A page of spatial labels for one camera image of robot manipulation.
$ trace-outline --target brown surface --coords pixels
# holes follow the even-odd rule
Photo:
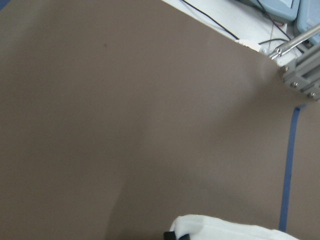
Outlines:
[[[277,66],[160,1],[0,12],[1,239],[162,239],[204,214],[277,228],[291,114]],[[289,233],[319,236],[318,103]]]

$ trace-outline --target white surface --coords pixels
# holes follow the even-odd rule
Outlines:
[[[297,240],[278,230],[237,224],[204,215],[179,216],[170,231],[177,239],[189,234],[190,240]]]
[[[181,0],[163,1],[234,40],[233,36],[229,35],[224,29]],[[188,2],[218,21],[241,40],[250,40],[259,43],[274,38],[287,39],[260,10],[237,0],[188,0]],[[273,51],[273,49],[281,43],[283,43],[283,41],[273,41],[263,44],[262,47]],[[294,49],[276,61],[279,66],[283,66],[300,55],[301,53]]]

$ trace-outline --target black object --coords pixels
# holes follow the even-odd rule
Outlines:
[[[193,9],[197,10],[198,12],[202,13],[203,15],[207,16],[209,19],[211,19],[213,22],[215,22],[218,26],[220,26],[221,28],[223,28],[228,34],[230,34],[231,36],[233,36],[236,40],[239,40],[240,38],[238,36],[236,36],[234,33],[232,33],[231,31],[229,31],[227,28],[225,28],[224,26],[222,26],[219,22],[217,22],[216,20],[214,20],[211,16],[209,16],[208,14],[206,14],[205,12],[201,11],[199,8],[193,6],[192,4],[190,4],[189,2],[182,0],[182,2],[184,2],[185,4],[189,5],[190,7],[192,7]]]
[[[174,231],[166,231],[163,234],[163,239],[164,240],[176,240],[176,234]],[[180,237],[179,240],[190,240],[190,236],[189,236],[189,234],[186,234],[186,235]]]

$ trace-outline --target metal bracket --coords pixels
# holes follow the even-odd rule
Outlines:
[[[320,99],[320,44],[283,67],[283,81],[314,100]]]
[[[291,49],[298,46],[303,41],[307,40],[308,38],[312,37],[313,35],[315,35],[319,32],[320,32],[320,23],[318,25],[315,25],[314,27],[310,28],[308,31],[296,36],[295,38],[291,39],[290,41],[279,45],[268,56],[272,60],[275,58],[279,58],[282,55],[288,53]]]

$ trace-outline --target light blue device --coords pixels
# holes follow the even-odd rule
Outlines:
[[[261,9],[257,0],[240,1],[246,5],[255,6]],[[289,23],[297,18],[300,0],[260,0],[260,3],[273,20],[280,23]]]
[[[306,32],[320,24],[320,0],[301,0],[295,21],[295,35]],[[320,32],[308,39],[313,45],[320,43]]]

